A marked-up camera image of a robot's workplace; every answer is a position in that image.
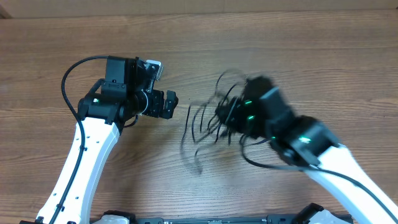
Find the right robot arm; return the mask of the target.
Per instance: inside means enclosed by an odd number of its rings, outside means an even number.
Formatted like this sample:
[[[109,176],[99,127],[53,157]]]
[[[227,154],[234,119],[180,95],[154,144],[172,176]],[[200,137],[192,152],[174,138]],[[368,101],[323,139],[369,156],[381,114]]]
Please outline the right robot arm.
[[[265,169],[303,172],[327,190],[359,223],[397,223],[397,205],[365,173],[351,151],[321,121],[298,116],[279,88],[266,77],[246,80],[241,96],[215,110],[221,124],[247,138],[264,138],[283,166],[249,164]]]

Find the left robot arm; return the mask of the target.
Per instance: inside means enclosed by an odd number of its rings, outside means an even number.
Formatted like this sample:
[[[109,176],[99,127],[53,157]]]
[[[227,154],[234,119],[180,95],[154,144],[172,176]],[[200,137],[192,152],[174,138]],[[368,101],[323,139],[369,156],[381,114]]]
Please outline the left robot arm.
[[[156,60],[105,56],[105,77],[74,108],[61,83],[63,99],[76,119],[70,152],[57,183],[35,223],[89,223],[104,165],[124,128],[141,115],[170,119],[178,104],[173,91],[154,89],[163,65]]]

